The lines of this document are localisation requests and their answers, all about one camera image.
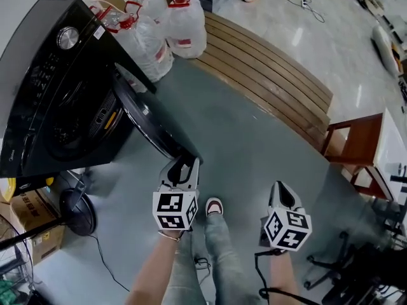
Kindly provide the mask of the black office chair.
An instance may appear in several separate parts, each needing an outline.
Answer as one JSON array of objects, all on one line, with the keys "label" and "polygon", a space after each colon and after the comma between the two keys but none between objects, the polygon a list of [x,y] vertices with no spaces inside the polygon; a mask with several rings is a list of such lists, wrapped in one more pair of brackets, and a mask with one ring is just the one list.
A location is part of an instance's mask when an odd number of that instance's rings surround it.
[{"label": "black office chair", "polygon": [[346,231],[339,239],[342,244],[334,263],[307,257],[308,262],[327,272],[314,282],[305,281],[306,290],[331,280],[333,287],[322,298],[322,305],[379,305],[374,298],[380,287],[395,287],[402,293],[401,305],[407,305],[407,248],[380,250],[372,243],[357,248],[349,243]]}]

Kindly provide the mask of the black appliance door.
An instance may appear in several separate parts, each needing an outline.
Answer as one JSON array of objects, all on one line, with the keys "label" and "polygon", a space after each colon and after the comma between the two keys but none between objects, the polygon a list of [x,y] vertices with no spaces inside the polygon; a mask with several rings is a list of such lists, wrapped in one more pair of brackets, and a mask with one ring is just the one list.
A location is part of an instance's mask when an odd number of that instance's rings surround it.
[{"label": "black appliance door", "polygon": [[145,76],[135,76],[120,64],[111,69],[112,91],[123,110],[160,153],[169,159],[183,156],[190,164],[203,158],[190,138],[156,97],[156,87]]}]

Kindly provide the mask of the brown slatted wooden platform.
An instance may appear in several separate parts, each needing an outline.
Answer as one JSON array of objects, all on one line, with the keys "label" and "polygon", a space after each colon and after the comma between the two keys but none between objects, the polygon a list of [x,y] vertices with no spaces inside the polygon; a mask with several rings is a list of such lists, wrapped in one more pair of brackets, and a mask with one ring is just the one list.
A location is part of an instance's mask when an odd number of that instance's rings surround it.
[{"label": "brown slatted wooden platform", "polygon": [[207,47],[192,62],[257,104],[320,151],[333,93],[310,71],[253,32],[205,12]]}]

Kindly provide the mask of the white table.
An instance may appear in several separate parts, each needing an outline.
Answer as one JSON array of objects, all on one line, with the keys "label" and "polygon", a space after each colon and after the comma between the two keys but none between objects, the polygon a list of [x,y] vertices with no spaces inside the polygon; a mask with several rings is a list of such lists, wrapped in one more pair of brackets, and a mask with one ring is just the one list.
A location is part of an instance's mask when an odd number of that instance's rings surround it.
[{"label": "white table", "polygon": [[399,201],[403,184],[391,181],[390,177],[407,176],[407,149],[388,109],[382,113],[373,168],[373,176],[383,189],[385,198]]}]

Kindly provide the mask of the green garment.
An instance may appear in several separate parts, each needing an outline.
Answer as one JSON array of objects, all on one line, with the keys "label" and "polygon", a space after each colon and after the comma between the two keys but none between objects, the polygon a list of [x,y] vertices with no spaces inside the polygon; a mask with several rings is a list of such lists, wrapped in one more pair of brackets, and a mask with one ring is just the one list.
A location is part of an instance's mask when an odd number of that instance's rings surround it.
[{"label": "green garment", "polygon": [[0,280],[0,305],[20,305],[12,281]]}]

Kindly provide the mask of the black washing machine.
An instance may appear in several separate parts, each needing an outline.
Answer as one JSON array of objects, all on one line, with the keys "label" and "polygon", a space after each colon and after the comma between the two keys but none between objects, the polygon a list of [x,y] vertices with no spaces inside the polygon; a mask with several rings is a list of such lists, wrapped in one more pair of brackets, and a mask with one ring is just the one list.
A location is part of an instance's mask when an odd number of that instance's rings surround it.
[{"label": "black washing machine", "polygon": [[[79,32],[70,50],[57,46],[64,27]],[[83,0],[37,0],[0,56],[0,178],[111,162],[133,130],[115,64],[145,75]]]}]

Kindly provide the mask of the person's blue jeans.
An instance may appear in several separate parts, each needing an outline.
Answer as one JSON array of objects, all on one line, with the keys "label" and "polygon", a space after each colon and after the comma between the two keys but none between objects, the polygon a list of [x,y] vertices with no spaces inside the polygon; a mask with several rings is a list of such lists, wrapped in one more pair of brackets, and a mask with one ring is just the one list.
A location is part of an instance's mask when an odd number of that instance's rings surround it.
[{"label": "person's blue jeans", "polygon": [[[212,213],[206,218],[204,235],[216,289],[215,304],[259,305],[259,296],[248,285],[228,226],[220,213]],[[191,233],[186,233],[179,242],[162,305],[206,305],[193,261]]]}]

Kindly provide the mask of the person's right forearm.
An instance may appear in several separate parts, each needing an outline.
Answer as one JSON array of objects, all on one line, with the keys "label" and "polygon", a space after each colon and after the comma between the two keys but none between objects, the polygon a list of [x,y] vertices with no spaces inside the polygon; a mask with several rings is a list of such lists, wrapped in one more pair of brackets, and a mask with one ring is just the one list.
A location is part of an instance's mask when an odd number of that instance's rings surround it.
[{"label": "person's right forearm", "polygon": [[[289,252],[270,257],[269,287],[294,295],[298,294],[298,286]],[[269,293],[269,305],[301,305],[301,302],[291,296],[272,292]]]}]

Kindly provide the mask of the white cushion bag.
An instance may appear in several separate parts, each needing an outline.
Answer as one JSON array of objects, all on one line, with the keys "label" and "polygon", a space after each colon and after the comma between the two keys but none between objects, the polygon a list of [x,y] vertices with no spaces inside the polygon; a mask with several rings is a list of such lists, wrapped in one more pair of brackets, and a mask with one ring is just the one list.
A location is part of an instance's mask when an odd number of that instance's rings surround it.
[{"label": "white cushion bag", "polygon": [[399,77],[403,73],[400,56],[390,36],[381,25],[373,27],[371,38],[378,49],[380,59],[389,73]]}]

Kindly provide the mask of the large black standing fan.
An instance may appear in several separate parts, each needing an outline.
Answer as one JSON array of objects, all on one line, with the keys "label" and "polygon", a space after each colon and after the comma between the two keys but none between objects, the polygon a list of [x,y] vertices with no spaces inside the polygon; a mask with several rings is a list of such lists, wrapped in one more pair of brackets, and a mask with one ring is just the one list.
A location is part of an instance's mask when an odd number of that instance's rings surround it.
[{"label": "large black standing fan", "polygon": [[29,251],[23,252],[18,244],[23,243],[27,238],[32,238],[36,233],[42,233],[55,226],[64,226],[65,230],[70,229],[78,236],[88,236],[95,231],[96,227],[95,211],[86,194],[70,188],[63,190],[58,200],[51,200],[48,187],[37,190],[41,190],[51,201],[60,215],[59,218],[27,233],[19,234],[0,215],[0,280],[14,283],[14,291],[20,305],[27,305],[32,302],[35,293],[35,265],[32,263]]}]

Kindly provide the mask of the person's right shoe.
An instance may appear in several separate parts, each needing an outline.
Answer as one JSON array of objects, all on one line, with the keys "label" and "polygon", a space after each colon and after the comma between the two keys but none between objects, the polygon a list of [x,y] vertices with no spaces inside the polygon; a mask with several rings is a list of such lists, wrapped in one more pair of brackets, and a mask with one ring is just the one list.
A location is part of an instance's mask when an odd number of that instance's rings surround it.
[{"label": "person's right shoe", "polygon": [[208,217],[210,214],[223,215],[223,204],[219,198],[211,197],[205,205],[205,214]]}]

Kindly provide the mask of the brown wooden chair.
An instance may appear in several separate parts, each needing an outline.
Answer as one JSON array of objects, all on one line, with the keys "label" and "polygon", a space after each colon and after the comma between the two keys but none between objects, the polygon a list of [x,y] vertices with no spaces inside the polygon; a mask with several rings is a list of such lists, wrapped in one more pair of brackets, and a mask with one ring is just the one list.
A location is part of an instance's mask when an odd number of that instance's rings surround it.
[{"label": "brown wooden chair", "polygon": [[[321,154],[330,163],[351,169],[350,183],[358,193],[383,200],[390,200],[389,188],[374,164],[382,121],[383,114],[374,114],[329,125]],[[334,132],[346,128],[349,129],[348,137],[340,153],[328,154]],[[356,184],[356,180],[363,170],[367,171],[371,177],[368,187]]]}]

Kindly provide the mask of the large printed cardboard box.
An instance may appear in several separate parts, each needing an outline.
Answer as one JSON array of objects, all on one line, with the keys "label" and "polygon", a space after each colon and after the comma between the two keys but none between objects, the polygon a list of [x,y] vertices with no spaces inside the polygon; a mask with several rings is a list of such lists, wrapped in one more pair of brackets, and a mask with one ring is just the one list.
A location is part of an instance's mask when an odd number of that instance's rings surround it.
[{"label": "large printed cardboard box", "polygon": [[[19,234],[27,233],[60,217],[56,208],[41,190],[15,196],[9,203],[0,197],[0,215]],[[37,265],[61,249],[64,233],[64,226],[55,226],[25,239],[23,243],[18,244],[18,247],[23,252],[29,251],[32,263]]]}]

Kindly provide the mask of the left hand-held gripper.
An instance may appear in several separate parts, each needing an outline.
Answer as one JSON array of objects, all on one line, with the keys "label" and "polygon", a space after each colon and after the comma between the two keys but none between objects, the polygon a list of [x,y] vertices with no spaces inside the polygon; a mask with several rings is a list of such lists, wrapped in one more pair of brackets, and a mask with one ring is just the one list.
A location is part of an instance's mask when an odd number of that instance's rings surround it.
[{"label": "left hand-held gripper", "polygon": [[174,191],[153,193],[152,214],[160,230],[188,231],[198,212],[198,178],[200,159],[181,169],[181,157],[171,160],[160,172],[161,185],[176,187]]}]

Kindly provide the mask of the silver control knob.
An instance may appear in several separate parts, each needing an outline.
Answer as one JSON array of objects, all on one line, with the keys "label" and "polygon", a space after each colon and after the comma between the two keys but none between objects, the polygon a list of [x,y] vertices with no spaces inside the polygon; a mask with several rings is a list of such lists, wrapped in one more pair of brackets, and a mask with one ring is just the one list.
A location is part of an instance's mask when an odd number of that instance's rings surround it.
[{"label": "silver control knob", "polygon": [[79,32],[74,27],[64,27],[57,35],[57,46],[62,50],[70,50],[79,40]]}]

